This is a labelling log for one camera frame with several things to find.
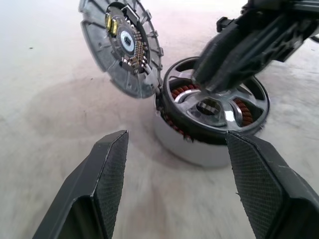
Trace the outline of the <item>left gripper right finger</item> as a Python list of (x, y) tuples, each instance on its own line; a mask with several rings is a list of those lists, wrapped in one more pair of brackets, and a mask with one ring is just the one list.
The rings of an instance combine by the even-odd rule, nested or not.
[(319, 239), (319, 195), (267, 141), (226, 134), (238, 195), (256, 239)]

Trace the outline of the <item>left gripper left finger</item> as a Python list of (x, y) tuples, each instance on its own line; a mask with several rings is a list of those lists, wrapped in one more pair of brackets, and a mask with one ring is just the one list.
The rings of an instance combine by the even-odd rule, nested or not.
[(97, 141), (63, 182), (32, 239), (112, 239), (128, 143), (126, 130)]

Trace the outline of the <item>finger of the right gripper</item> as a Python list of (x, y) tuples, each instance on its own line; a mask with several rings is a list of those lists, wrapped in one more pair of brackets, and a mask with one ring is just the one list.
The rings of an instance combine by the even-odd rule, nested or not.
[(273, 59), (273, 36), (249, 34), (226, 57), (208, 84), (210, 92), (221, 92), (241, 84), (262, 71)]
[(200, 87), (235, 87), (250, 80), (251, 74), (242, 72), (250, 35), (249, 17), (229, 23), (205, 46), (194, 65), (193, 83)]

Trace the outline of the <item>spoked motor rotor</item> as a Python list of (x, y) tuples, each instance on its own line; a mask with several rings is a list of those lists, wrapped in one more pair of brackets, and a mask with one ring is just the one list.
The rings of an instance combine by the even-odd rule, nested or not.
[(225, 144), (228, 131), (254, 135), (266, 123), (270, 99), (255, 77), (219, 93), (206, 93), (191, 81), (197, 57), (177, 61), (167, 70), (158, 107), (172, 129), (185, 138)]

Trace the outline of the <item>silver motor stator housing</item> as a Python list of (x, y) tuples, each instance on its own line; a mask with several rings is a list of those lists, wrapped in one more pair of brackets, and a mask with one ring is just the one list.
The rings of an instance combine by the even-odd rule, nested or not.
[(225, 144), (211, 144), (185, 138), (164, 120), (158, 107), (159, 96), (155, 97), (155, 134), (162, 146), (180, 159), (204, 168), (225, 167), (230, 163)]

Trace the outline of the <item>motor cover with circuit board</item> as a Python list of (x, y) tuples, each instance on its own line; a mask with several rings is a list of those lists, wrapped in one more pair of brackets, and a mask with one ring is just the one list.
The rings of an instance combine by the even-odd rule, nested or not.
[(91, 54), (124, 94), (160, 92), (163, 49), (152, 15), (140, 0), (80, 0), (82, 32)]

